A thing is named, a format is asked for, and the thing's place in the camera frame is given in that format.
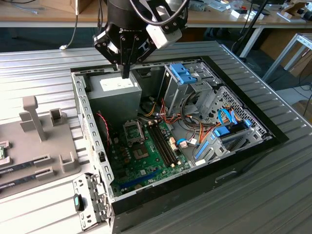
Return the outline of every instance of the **blue clip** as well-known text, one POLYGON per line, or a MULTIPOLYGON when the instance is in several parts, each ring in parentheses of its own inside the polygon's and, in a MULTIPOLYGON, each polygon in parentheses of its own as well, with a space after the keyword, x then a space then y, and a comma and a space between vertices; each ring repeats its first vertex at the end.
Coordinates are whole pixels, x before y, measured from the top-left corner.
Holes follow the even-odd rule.
POLYGON ((232 123, 237 124, 234 111, 231 111, 231 117, 232 117, 232 123))
POLYGON ((252 123, 248 120, 248 119, 246 119, 245 121, 245 125, 249 128, 250 126, 252 126, 252 123))
POLYGON ((181 84, 197 82, 197 79, 192 77, 189 71, 181 63, 171 64, 170 69, 173 71, 176 77, 179 78, 181 84))
POLYGON ((201 153, 205 150, 205 148, 209 145, 209 142, 206 141, 205 144, 203 145, 203 147, 201 147, 201 149, 199 150, 199 152, 195 155, 195 159, 198 159, 199 156, 201 155, 201 153))
POLYGON ((217 136, 217 137, 221 137, 227 133, 230 133, 229 130, 226 128, 226 126, 222 126, 222 127, 219 127, 217 129, 214 130, 214 134, 217 136))

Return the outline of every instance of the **green circuit board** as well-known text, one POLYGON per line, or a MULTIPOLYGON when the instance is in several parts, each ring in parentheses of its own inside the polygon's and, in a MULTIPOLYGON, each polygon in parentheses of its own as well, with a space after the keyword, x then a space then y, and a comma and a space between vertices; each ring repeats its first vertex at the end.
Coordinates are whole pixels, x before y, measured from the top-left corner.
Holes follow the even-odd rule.
MULTIPOLYGON (((165 123, 158 125, 169 143, 170 131, 165 123)), ((118 134, 118 143, 113 143, 109 150, 109 161, 114 173, 112 182, 115 196, 128 193, 156 181, 170 177, 190 168, 186 157, 179 151, 173 152, 178 163, 167 167, 158 152, 146 125, 142 127, 144 144, 128 147, 124 132, 118 134)))

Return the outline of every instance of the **white cable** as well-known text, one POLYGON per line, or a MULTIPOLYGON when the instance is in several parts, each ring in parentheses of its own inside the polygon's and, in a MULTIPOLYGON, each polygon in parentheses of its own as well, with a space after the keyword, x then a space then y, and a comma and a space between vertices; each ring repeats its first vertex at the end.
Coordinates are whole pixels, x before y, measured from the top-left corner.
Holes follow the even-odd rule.
POLYGON ((76 33, 76 29, 77 29, 77 24, 78 24, 78 14, 79 13, 78 11, 76 11, 76 22, 75 22, 75 27, 74 27, 74 32, 73 32, 73 35, 72 35, 72 39, 70 40, 70 42, 66 45, 62 45, 59 49, 64 51, 66 50, 73 42, 74 40, 74 37, 75 37, 75 33, 76 33))

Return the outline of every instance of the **metal bracket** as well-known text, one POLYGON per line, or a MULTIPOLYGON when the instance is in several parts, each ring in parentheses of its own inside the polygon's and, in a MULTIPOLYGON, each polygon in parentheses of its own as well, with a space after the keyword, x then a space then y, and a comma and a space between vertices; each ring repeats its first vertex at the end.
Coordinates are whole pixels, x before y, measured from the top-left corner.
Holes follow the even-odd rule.
POLYGON ((109 218, 110 207, 104 185, 97 175, 82 174, 73 180, 75 194, 83 201, 83 211, 79 213, 83 231, 105 222, 109 218))

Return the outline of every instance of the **red wire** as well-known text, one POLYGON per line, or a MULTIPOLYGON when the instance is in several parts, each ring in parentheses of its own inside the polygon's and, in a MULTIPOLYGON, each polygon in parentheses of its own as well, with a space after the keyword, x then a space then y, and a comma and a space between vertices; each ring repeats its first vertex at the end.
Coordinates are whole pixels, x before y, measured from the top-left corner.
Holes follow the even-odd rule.
POLYGON ((98 115, 98 116, 100 116, 100 117, 101 117, 101 119, 102 119, 102 120, 104 121, 104 123, 105 123, 106 130, 107 130, 107 146, 109 146, 109 133, 108 133, 108 126, 107 126, 107 122, 106 122, 106 120, 104 119, 104 117, 103 117, 101 114, 97 113, 97 115, 98 115))

